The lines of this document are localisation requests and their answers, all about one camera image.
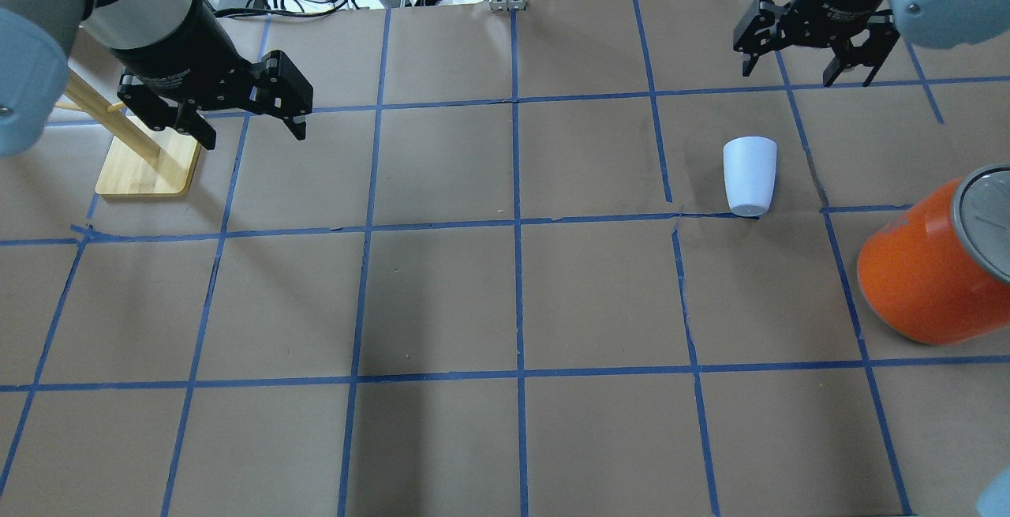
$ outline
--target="wooden rod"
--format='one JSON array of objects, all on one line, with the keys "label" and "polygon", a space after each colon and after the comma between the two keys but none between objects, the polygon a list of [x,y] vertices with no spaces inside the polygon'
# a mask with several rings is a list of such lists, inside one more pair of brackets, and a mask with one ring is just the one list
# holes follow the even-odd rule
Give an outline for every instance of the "wooden rod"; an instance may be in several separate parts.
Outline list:
[{"label": "wooden rod", "polygon": [[84,113],[84,108],[80,108],[77,104],[65,103],[62,100],[58,100],[55,107],[63,108],[63,110],[76,110],[78,113]]},{"label": "wooden rod", "polygon": [[129,146],[130,150],[136,152],[137,157],[143,158],[148,164],[158,164],[162,146],[159,146],[158,142],[155,142],[150,136],[145,135],[133,122],[130,122],[129,118],[126,118],[126,115],[122,114],[121,111],[112,110],[110,112],[109,101],[88,85],[88,82],[84,81],[80,75],[75,74],[73,69],[70,72],[65,93],[81,110],[91,114],[91,117],[101,122],[116,138]]}]

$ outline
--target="orange can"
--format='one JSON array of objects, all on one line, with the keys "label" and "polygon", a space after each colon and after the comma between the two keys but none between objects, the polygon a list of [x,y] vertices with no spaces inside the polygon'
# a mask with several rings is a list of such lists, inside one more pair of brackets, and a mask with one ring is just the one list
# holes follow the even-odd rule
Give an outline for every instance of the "orange can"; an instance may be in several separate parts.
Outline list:
[{"label": "orange can", "polygon": [[915,341],[1010,326],[1010,165],[946,183],[878,230],[857,276],[874,312]]}]

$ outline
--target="wooden base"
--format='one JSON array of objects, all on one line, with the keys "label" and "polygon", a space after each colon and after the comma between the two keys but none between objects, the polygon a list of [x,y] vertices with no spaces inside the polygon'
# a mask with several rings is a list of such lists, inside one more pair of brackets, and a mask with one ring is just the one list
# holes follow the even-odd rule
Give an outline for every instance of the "wooden base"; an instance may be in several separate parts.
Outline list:
[{"label": "wooden base", "polygon": [[135,117],[129,118],[162,146],[162,152],[153,164],[112,136],[112,146],[109,146],[109,153],[105,157],[95,193],[102,197],[174,197],[186,194],[200,154],[197,140],[173,129],[155,132]]}]

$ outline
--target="white cup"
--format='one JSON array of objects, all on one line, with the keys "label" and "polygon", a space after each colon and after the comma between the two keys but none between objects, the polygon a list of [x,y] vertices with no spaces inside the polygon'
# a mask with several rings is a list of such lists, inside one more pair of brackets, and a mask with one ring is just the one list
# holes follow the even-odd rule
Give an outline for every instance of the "white cup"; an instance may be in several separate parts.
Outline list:
[{"label": "white cup", "polygon": [[762,135],[744,135],[722,146],[729,211],[740,217],[760,217],[772,207],[779,146]]}]

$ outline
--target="wooden stand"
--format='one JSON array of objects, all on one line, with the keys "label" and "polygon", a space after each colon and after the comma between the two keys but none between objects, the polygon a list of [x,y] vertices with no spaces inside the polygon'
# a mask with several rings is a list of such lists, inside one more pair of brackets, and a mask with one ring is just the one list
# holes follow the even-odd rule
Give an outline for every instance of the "wooden stand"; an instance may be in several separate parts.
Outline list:
[{"label": "wooden stand", "polygon": [[200,154],[192,136],[167,129],[150,131],[122,114],[122,103],[110,104],[80,75],[70,72],[65,92],[75,104],[61,108],[91,114],[112,132],[112,146],[105,157],[95,193],[102,197],[173,197],[189,190]]}]

